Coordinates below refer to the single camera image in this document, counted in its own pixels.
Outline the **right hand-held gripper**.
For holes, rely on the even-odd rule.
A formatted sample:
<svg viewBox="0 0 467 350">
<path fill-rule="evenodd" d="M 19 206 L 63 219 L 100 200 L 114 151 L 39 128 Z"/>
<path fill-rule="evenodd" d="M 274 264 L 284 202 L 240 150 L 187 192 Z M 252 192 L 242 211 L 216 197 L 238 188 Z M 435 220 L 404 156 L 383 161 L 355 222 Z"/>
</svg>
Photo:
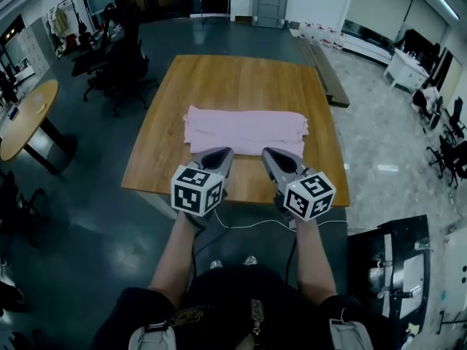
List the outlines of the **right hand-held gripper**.
<svg viewBox="0 0 467 350">
<path fill-rule="evenodd" d="M 288 222 L 295 217 L 309 221 L 331 209 L 336 188 L 322 171 L 306 167 L 299 156 L 279 148 L 266 147 L 261 157 L 277 185 L 274 202 Z"/>
</svg>

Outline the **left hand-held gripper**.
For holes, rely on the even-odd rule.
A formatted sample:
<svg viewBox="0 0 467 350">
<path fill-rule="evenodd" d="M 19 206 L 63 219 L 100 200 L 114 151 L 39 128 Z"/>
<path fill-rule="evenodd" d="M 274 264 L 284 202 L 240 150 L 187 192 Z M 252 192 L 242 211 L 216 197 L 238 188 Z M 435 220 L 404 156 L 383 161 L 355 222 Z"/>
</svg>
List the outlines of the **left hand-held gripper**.
<svg viewBox="0 0 467 350">
<path fill-rule="evenodd" d="M 226 197 L 226 182 L 234 158 L 230 147 L 194 155 L 189 166 L 178 166 L 171 178 L 171 207 L 204 217 Z"/>
</svg>

